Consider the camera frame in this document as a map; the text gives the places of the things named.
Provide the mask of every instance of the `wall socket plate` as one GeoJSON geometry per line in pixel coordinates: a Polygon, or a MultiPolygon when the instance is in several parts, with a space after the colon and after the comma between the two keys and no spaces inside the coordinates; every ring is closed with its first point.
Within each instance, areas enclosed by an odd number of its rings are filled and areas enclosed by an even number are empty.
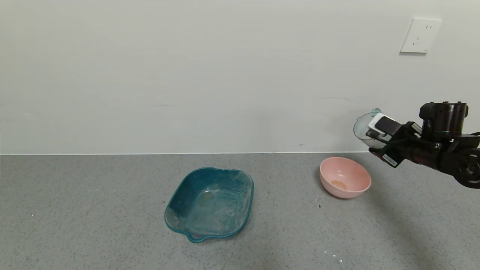
{"type": "Polygon", "coordinates": [[[442,20],[413,19],[400,52],[427,53],[440,30],[442,20]]]}

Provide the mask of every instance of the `cable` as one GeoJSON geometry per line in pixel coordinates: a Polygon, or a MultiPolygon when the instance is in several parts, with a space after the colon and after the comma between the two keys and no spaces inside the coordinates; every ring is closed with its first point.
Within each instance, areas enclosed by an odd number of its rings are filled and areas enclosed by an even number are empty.
{"type": "Polygon", "coordinates": [[[404,141],[408,140],[408,139],[400,139],[400,140],[396,140],[396,141],[385,141],[384,139],[379,138],[379,137],[376,137],[376,138],[374,138],[374,139],[375,139],[375,140],[378,140],[378,141],[380,141],[380,142],[382,142],[382,143],[384,143],[384,144],[388,144],[388,145],[389,145],[389,144],[397,144],[397,143],[401,143],[401,142],[404,142],[404,141]]]}

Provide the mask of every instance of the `pink bowl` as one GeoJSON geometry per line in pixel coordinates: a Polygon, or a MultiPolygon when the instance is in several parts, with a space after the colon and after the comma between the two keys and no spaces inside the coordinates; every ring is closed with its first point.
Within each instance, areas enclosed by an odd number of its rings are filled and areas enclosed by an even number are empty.
{"type": "Polygon", "coordinates": [[[349,199],[364,193],[372,179],[367,170],[353,160],[332,157],[320,164],[320,182],[330,194],[349,199]]]}

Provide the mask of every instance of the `teal plastic basin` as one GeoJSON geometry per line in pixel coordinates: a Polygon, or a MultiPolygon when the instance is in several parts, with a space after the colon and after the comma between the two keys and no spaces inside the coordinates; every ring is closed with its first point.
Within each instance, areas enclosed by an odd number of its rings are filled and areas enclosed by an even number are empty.
{"type": "Polygon", "coordinates": [[[253,180],[239,170],[201,168],[189,173],[165,209],[165,223],[192,243],[225,238],[247,223],[253,180]]]}

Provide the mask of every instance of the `white wall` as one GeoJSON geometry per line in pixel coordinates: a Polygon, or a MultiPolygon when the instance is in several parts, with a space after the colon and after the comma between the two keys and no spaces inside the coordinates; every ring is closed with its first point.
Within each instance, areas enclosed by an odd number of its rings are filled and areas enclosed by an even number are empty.
{"type": "Polygon", "coordinates": [[[1,153],[365,151],[356,117],[432,100],[480,131],[479,46],[473,0],[0,0],[1,153]]]}

